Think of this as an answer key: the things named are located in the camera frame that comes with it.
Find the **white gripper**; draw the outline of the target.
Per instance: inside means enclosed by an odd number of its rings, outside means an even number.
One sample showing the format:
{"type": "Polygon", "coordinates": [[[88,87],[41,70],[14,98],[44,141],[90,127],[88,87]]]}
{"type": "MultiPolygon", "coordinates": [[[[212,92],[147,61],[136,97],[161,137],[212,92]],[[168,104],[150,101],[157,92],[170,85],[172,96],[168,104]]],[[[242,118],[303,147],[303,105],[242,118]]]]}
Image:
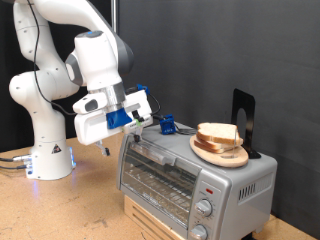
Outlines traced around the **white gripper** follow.
{"type": "MultiPolygon", "coordinates": [[[[119,132],[128,134],[153,123],[145,90],[119,96],[109,90],[97,90],[77,101],[73,110],[77,113],[74,125],[78,141],[84,145],[96,142],[103,156],[109,156],[110,151],[103,146],[102,139],[119,132]]],[[[142,140],[137,133],[133,138],[137,143],[142,140]]]]}

